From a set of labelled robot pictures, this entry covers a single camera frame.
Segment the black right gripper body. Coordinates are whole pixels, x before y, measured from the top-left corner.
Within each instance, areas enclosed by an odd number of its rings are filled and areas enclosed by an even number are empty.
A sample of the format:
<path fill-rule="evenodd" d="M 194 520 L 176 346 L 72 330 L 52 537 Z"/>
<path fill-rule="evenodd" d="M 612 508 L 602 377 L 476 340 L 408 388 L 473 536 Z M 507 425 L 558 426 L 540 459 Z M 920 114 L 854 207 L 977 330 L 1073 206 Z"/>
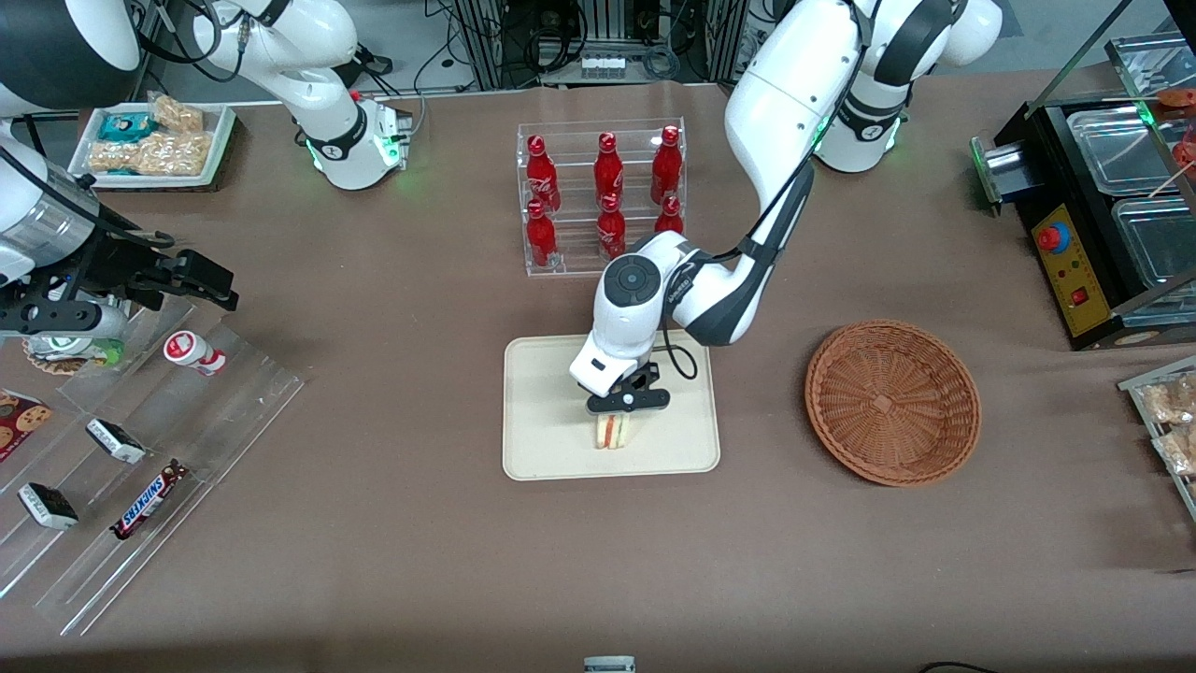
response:
<path fill-rule="evenodd" d="M 61 301 L 81 301 L 83 294 L 132 299 L 158 308 L 164 296 L 183 295 L 183 255 L 165 251 L 170 243 L 138 235 L 120 238 L 92 234 L 81 247 L 30 271 L 4 271 L 4 314 L 22 314 L 33 304 L 51 302 L 50 290 L 61 289 Z"/>

